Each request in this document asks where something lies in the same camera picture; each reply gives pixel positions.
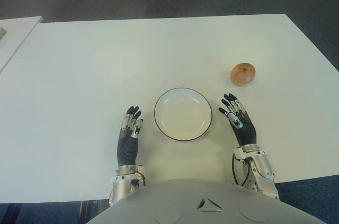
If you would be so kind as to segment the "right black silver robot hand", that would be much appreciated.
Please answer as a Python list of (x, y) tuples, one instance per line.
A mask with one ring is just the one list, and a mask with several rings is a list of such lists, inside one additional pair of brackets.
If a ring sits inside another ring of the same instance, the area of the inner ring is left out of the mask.
[(225, 107), (219, 107), (230, 122), (240, 146), (256, 144), (256, 129), (241, 101), (233, 94), (225, 94), (221, 100)]

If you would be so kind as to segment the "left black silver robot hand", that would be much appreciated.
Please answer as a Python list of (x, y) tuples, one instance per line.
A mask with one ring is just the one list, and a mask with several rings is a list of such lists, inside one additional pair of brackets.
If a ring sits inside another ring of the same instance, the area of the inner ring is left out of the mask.
[(143, 119), (139, 106), (131, 106), (124, 115), (117, 145), (118, 166), (135, 165)]

